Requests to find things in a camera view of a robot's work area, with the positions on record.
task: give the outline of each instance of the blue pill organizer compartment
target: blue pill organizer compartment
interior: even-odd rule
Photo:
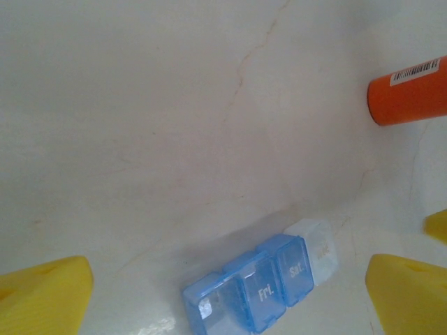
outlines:
[[[286,312],[274,260],[267,252],[244,253],[225,265],[223,271],[236,275],[242,283],[252,332],[263,332]]]
[[[195,335],[250,335],[242,282],[234,274],[208,274],[183,291],[186,314]]]
[[[287,306],[295,305],[312,291],[314,280],[302,237],[277,234],[260,244],[256,250],[267,252],[273,257]]]

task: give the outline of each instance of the barcode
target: barcode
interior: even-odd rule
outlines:
[[[429,75],[430,73],[435,73],[439,70],[440,63],[441,59],[438,58],[433,61],[428,61],[427,63],[393,73],[390,79],[390,86],[408,82],[410,80]]]

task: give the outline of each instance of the yellow wedge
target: yellow wedge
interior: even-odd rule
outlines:
[[[82,256],[0,276],[0,334],[77,334],[92,288]]]
[[[387,335],[447,334],[447,269],[374,255],[366,286]]]

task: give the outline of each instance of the pill organizer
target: pill organizer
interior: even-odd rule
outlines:
[[[327,221],[304,219],[185,288],[195,335],[260,334],[338,268]]]
[[[281,293],[287,306],[303,300],[314,288],[306,244],[299,236],[278,234],[256,248],[272,256],[281,280]]]
[[[251,331],[261,333],[271,327],[285,312],[281,282],[274,260],[265,251],[249,251],[223,267],[236,273],[246,292]]]

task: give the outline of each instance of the orange cylinder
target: orange cylinder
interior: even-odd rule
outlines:
[[[380,126],[447,115],[447,56],[371,81],[367,99]]]

